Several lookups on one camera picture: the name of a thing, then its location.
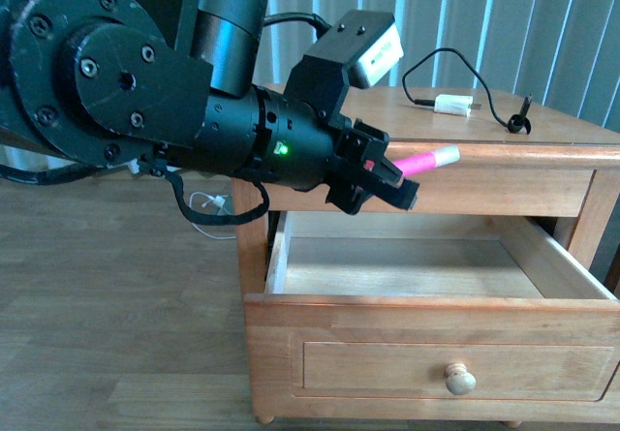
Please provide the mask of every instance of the wooden nightstand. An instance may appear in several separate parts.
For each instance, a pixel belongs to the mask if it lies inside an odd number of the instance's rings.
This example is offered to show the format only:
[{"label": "wooden nightstand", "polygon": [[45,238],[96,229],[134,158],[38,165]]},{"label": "wooden nightstand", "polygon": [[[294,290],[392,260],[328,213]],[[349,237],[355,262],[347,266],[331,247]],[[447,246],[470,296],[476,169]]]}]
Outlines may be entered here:
[{"label": "wooden nightstand", "polygon": [[[521,105],[495,99],[506,118]],[[354,91],[343,112],[388,131],[391,159],[453,143],[462,159],[415,177],[411,213],[370,200],[348,217],[326,188],[268,188],[271,256],[265,220],[237,230],[258,419],[620,422],[620,304],[586,269],[620,134],[534,105],[532,134],[512,135],[488,109],[438,115],[399,88]],[[236,212],[260,202],[241,181],[233,194]],[[557,218],[553,237],[526,217]]]}]

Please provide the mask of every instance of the black cable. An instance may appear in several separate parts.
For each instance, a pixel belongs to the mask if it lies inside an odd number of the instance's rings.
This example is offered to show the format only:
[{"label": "black cable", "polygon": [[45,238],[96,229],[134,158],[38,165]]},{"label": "black cable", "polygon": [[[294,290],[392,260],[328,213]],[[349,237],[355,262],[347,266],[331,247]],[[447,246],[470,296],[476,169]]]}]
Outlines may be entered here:
[{"label": "black cable", "polygon": [[504,126],[505,128],[509,128],[509,123],[504,121],[497,114],[497,111],[495,110],[495,106],[493,105],[493,98],[491,97],[491,91],[488,89],[486,82],[484,82],[484,79],[482,79],[482,76],[480,75],[480,73],[478,73],[478,71],[476,71],[476,69],[472,66],[472,64],[469,61],[467,61],[467,58],[465,58],[465,56],[460,51],[458,51],[456,48],[451,48],[449,46],[442,46],[440,48],[436,48],[433,51],[431,51],[428,55],[426,55],[424,58],[422,58],[416,65],[414,65],[412,68],[410,68],[409,70],[405,72],[405,74],[402,77],[402,84],[403,84],[403,89],[405,90],[405,95],[407,96],[407,98],[416,105],[422,105],[425,107],[435,106],[435,102],[432,100],[429,101],[429,100],[414,99],[409,93],[409,90],[407,89],[407,82],[405,79],[413,71],[419,68],[426,60],[428,60],[429,58],[434,56],[436,53],[439,53],[441,51],[454,53],[456,56],[458,56],[463,61],[463,63],[465,63],[465,66],[467,66],[467,68],[469,68],[470,71],[474,73],[474,76],[480,81],[480,84],[482,84],[482,87],[484,87],[484,90],[486,91],[486,96],[488,98],[488,105],[489,105],[489,108],[491,108],[491,113],[493,114],[493,117],[502,126]]},{"label": "black cable", "polygon": [[48,169],[46,171],[27,171],[0,165],[0,178],[8,179],[19,184],[35,186],[55,186],[78,181],[92,176],[102,169],[85,165],[68,165],[64,168]]},{"label": "black cable", "polygon": [[166,169],[164,172],[164,177],[166,180],[172,185],[172,189],[174,190],[174,198],[176,199],[176,204],[178,208],[181,210],[183,216],[190,222],[196,225],[202,226],[238,226],[245,225],[246,223],[250,223],[251,221],[256,220],[257,218],[261,218],[267,211],[269,211],[269,194],[267,193],[266,188],[260,182],[253,182],[254,186],[261,191],[261,197],[263,198],[263,203],[258,205],[256,208],[251,209],[250,211],[246,211],[240,215],[209,215],[206,213],[200,213],[198,211],[193,210],[190,206],[185,203],[184,192],[183,192],[183,178],[177,174],[176,172],[170,171]]},{"label": "black cable", "polygon": [[278,24],[280,22],[290,21],[302,21],[307,22],[317,31],[317,39],[320,39],[331,26],[319,15],[314,13],[279,13],[277,15],[269,15],[264,18],[263,26],[270,26],[271,24]]}]

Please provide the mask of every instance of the marker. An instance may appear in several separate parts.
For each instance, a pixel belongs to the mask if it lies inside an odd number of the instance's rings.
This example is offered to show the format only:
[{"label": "marker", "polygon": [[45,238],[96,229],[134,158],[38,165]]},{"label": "marker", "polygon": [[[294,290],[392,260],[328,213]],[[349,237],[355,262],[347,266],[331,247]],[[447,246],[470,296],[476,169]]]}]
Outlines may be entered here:
[{"label": "marker", "polygon": [[456,145],[433,150],[432,152],[414,155],[413,157],[397,160],[394,165],[403,171],[403,177],[413,176],[423,171],[449,165],[461,158]]}]

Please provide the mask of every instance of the drawer knob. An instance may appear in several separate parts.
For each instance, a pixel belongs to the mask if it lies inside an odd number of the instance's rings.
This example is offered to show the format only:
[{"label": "drawer knob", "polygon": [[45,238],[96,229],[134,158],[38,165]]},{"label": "drawer knob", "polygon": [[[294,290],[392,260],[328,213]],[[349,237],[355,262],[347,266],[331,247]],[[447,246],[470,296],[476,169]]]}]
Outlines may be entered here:
[{"label": "drawer knob", "polygon": [[446,368],[446,387],[453,395],[469,394],[476,387],[476,378],[463,363],[453,363]]}]

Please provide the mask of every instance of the drawer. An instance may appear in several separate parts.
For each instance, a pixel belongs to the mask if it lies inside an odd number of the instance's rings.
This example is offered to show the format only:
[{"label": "drawer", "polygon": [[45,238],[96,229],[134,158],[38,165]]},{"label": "drawer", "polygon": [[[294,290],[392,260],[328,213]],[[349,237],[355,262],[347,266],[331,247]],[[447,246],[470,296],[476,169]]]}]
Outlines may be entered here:
[{"label": "drawer", "polygon": [[245,311],[260,416],[577,419],[620,397],[617,300],[521,217],[283,213]]}]

